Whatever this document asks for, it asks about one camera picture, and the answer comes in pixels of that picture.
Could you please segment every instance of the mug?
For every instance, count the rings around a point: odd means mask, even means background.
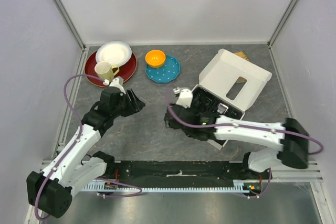
[[[96,64],[94,71],[100,79],[112,81],[114,76],[119,72],[119,67],[117,65],[111,66],[107,61],[101,61]]]

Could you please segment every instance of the box flap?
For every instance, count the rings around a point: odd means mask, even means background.
[[[232,106],[246,111],[256,101],[272,74],[241,57],[221,49],[199,74],[200,85]],[[234,100],[228,92],[239,77],[247,81]]]

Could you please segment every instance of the scalloped plate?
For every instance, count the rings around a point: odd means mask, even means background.
[[[149,79],[156,83],[168,83],[175,80],[181,72],[179,61],[173,56],[166,55],[166,60],[162,67],[152,68],[146,65],[146,74]]]

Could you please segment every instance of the orange bowl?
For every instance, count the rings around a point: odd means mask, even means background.
[[[166,54],[160,50],[152,50],[146,54],[145,60],[152,68],[159,68],[166,60]]]

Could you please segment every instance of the red plate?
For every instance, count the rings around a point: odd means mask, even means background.
[[[85,73],[90,74],[92,76],[97,76],[97,74],[95,72],[95,65],[96,64],[97,64],[97,62],[96,62],[96,52],[94,52],[89,57],[89,59],[86,61],[85,69],[84,69]],[[124,79],[124,83],[127,82],[132,77],[132,75],[135,73],[135,70],[137,69],[137,65],[138,65],[138,62],[137,62],[136,56],[134,55],[134,53],[132,53],[132,56],[131,56],[130,60],[126,64],[122,65],[119,68],[119,73],[116,74],[116,77],[120,76]],[[96,85],[96,86],[99,86],[99,87],[102,87],[102,88],[106,87],[105,85],[103,85],[102,81],[99,81],[99,80],[96,80],[96,79],[90,78],[90,77],[87,77],[87,78],[88,78],[89,82],[91,82],[93,85]]]

